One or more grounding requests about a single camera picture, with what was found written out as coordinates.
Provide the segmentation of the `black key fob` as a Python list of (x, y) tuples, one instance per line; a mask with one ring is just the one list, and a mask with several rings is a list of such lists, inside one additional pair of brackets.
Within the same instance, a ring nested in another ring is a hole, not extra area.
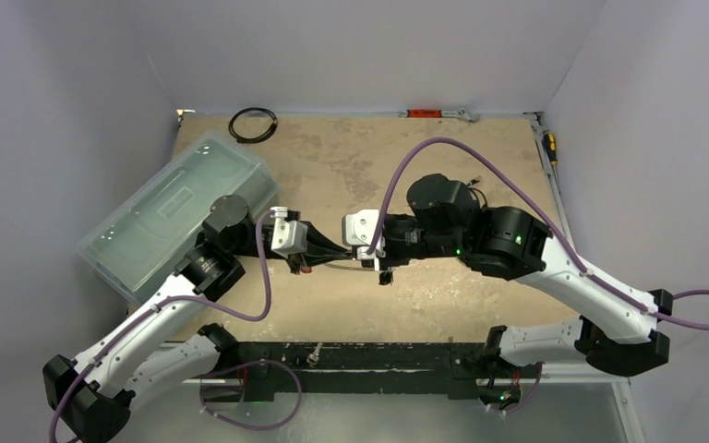
[(388, 286), (392, 285), (393, 283), (393, 271), (392, 270), (383, 270), (379, 272), (379, 285), (380, 286)]

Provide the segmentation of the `silver key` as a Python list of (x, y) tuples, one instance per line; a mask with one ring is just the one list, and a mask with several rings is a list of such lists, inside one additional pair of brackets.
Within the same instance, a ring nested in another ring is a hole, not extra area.
[(322, 342), (318, 342), (313, 351), (307, 356), (306, 362), (310, 367), (316, 367), (320, 360), (320, 352), (323, 347)]

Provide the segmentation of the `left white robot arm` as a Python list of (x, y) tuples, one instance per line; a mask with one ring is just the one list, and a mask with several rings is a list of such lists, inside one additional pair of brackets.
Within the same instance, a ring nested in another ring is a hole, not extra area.
[[(108, 442), (140, 402), (168, 384), (207, 373), (230, 376), (238, 352), (220, 326), (204, 327), (169, 353), (156, 352), (206, 308), (246, 322), (265, 320), (272, 308), (271, 259), (286, 262), (298, 274), (350, 256), (296, 210), (272, 207), (256, 217), (240, 196), (217, 198), (195, 243), (147, 301), (90, 348), (45, 364), (43, 383), (53, 410), (49, 441), (57, 440), (57, 427), (64, 424), (75, 442)], [(260, 266), (264, 299), (255, 314), (220, 301), (245, 276), (241, 257), (255, 257)]]

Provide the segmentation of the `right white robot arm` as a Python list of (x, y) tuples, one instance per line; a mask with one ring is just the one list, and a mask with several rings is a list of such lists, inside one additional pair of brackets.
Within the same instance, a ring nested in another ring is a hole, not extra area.
[(488, 373), (583, 361), (634, 377), (668, 362), (670, 339), (655, 318), (672, 310), (667, 291), (633, 289), (593, 266), (579, 270), (547, 224), (520, 208), (490, 207), (443, 174), (414, 182), (406, 200), (410, 213), (388, 214), (382, 223), (381, 264), (455, 257), (473, 272), (534, 288), (577, 314), (544, 326), (492, 328), (481, 352)]

